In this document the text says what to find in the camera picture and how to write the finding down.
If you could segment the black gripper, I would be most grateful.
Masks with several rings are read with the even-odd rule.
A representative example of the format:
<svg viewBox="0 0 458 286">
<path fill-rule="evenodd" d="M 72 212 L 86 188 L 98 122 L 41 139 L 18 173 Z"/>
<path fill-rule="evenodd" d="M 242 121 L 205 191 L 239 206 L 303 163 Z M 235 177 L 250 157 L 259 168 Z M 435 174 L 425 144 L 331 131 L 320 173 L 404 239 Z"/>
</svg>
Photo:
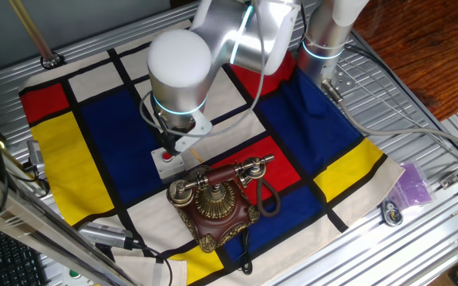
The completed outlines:
<svg viewBox="0 0 458 286">
<path fill-rule="evenodd" d="M 159 128 L 159 130 L 161 147 L 163 148 L 163 152 L 167 153 L 169 151 L 169 153 L 175 154 L 175 144 L 179 139 L 181 139 L 181 135 L 170 133 L 169 131 L 163 130 L 161 127 Z"/>
</svg>

